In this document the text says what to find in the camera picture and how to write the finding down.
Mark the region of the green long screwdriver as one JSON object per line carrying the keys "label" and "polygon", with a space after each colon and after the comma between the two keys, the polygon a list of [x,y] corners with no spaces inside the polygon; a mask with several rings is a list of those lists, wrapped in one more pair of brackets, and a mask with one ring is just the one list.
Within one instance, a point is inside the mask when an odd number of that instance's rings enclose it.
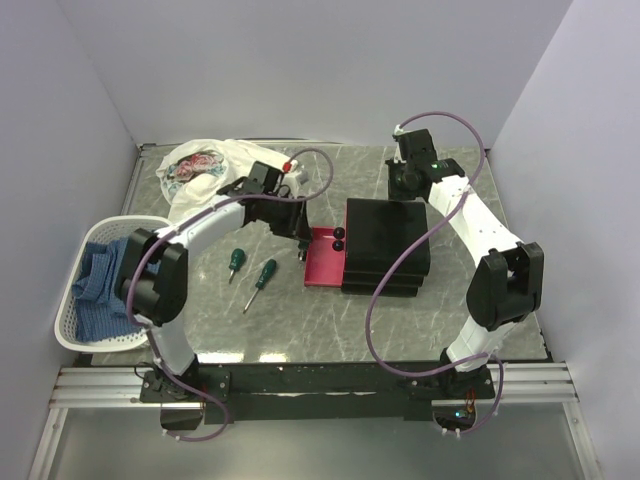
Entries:
{"label": "green long screwdriver", "polygon": [[261,273],[255,282],[254,292],[251,297],[247,301],[246,305],[243,308],[242,313],[246,314],[250,309],[251,305],[255,301],[258,294],[265,288],[265,286],[269,283],[269,281],[273,278],[275,272],[277,271],[278,263],[275,259],[269,259],[265,265],[263,266]]}

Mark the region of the pink bottom drawer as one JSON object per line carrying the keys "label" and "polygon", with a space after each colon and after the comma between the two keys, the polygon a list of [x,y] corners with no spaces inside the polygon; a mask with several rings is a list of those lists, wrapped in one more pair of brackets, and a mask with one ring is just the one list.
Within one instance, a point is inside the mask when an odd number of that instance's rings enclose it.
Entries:
{"label": "pink bottom drawer", "polygon": [[346,230],[313,227],[305,260],[304,286],[340,288],[346,258]]}

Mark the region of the black drawer cabinet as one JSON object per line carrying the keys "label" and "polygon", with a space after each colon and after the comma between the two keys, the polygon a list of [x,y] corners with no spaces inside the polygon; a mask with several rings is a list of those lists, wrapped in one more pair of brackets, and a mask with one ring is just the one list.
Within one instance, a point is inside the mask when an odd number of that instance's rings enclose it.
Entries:
{"label": "black drawer cabinet", "polygon": [[[426,205],[349,198],[345,214],[346,258],[341,291],[371,295],[397,258],[428,231]],[[424,242],[395,270],[381,294],[415,297],[430,265],[429,243]]]}

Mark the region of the green stubby screwdriver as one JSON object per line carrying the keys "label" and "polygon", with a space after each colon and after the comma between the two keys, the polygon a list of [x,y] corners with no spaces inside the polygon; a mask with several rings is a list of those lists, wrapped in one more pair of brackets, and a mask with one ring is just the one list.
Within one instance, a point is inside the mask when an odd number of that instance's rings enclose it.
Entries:
{"label": "green stubby screwdriver", "polygon": [[228,283],[231,284],[235,275],[240,271],[240,269],[243,267],[244,263],[246,262],[246,253],[243,249],[241,248],[236,248],[233,250],[233,252],[231,253],[230,256],[230,262],[229,262],[229,279],[228,279]]}

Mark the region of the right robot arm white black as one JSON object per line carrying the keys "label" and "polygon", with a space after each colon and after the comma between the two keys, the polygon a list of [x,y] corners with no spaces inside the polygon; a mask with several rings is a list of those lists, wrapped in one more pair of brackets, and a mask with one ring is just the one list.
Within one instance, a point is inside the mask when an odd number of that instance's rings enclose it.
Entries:
{"label": "right robot arm white black", "polygon": [[469,317],[442,361],[451,364],[437,378],[439,390],[457,399],[473,385],[474,373],[488,361],[516,324],[541,304],[544,252],[524,243],[490,211],[454,159],[438,158],[427,129],[397,129],[389,167],[393,200],[423,199],[449,219],[470,253],[475,273],[466,293]]}

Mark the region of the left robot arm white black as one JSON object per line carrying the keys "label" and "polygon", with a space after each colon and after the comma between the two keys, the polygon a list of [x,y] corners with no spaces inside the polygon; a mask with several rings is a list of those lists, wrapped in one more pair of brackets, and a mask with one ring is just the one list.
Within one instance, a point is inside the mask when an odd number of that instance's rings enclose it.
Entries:
{"label": "left robot arm white black", "polygon": [[166,374],[163,389],[175,401],[192,399],[199,388],[199,362],[182,320],[190,260],[252,222],[296,241],[305,255],[312,242],[307,199],[285,183],[299,172],[294,159],[274,166],[256,161],[195,213],[155,231],[139,228],[128,237],[114,293],[147,335],[154,363]]}

